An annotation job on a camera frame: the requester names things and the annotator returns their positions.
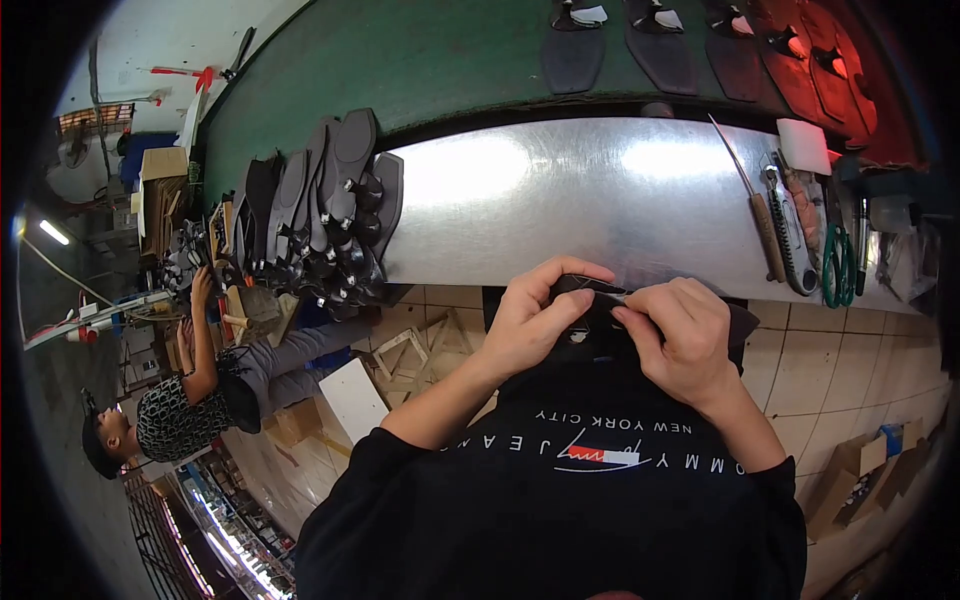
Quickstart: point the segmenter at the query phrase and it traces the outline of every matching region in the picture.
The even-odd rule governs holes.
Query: gray pants
[[[320,392],[319,382],[329,369],[305,369],[304,363],[370,337],[371,328],[358,319],[291,331],[276,348],[267,340],[238,352],[240,378],[256,394],[260,418]]]

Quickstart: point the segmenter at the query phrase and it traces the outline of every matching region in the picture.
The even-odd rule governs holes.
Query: green table surface
[[[663,94],[623,39],[624,14],[603,0],[607,51],[593,89],[575,98],[691,99]],[[704,51],[700,0],[664,2],[684,23],[700,96],[767,114],[789,114],[764,72],[758,103],[728,101]],[[320,117],[371,107],[381,134],[490,108],[551,99],[540,73],[548,0],[388,2],[317,0],[280,29],[244,67],[204,120],[204,208],[237,187],[247,162],[274,148],[302,148]]]

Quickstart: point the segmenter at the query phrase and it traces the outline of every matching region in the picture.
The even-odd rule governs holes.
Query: metal grate
[[[83,135],[92,135],[97,131],[97,113],[93,108],[74,110],[62,114],[60,121],[60,137],[77,129],[83,129]],[[122,132],[133,122],[133,104],[101,105],[100,118],[104,123],[104,133]]]
[[[130,521],[140,558],[158,600],[205,600],[212,590],[202,590],[191,576],[185,558],[164,516],[163,501],[137,475],[124,482],[130,504]]]

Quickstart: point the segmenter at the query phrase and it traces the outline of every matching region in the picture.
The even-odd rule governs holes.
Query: white wall
[[[132,130],[177,132],[193,100],[197,80],[183,75],[155,75],[150,69],[164,66],[199,71],[212,66],[219,73],[233,62],[248,27],[255,27],[256,34],[247,57],[308,1],[126,0],[108,18],[100,34],[97,80],[101,100],[120,102],[165,90],[166,98],[159,107],[136,104]],[[223,80],[214,80],[208,107],[225,86]],[[84,52],[78,57],[55,116],[92,106]]]

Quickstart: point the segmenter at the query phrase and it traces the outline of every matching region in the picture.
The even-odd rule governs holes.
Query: hand
[[[190,306],[193,310],[206,310],[206,299],[210,296],[210,290],[213,289],[213,277],[210,276],[210,269],[206,266],[197,269],[193,275],[192,292],[190,294]]]
[[[593,304],[593,290],[585,289],[560,294],[543,308],[550,286],[565,273],[613,281],[609,269],[571,256],[554,256],[533,271],[514,277],[477,351],[494,376],[506,379],[537,365],[560,334]]]
[[[189,318],[180,319],[177,325],[177,342],[193,352],[193,321]]]
[[[742,383],[727,355],[730,308],[707,286],[677,277],[637,290],[626,304],[612,314],[633,338],[651,381],[702,414],[735,396]],[[663,344],[651,320],[663,332]]]

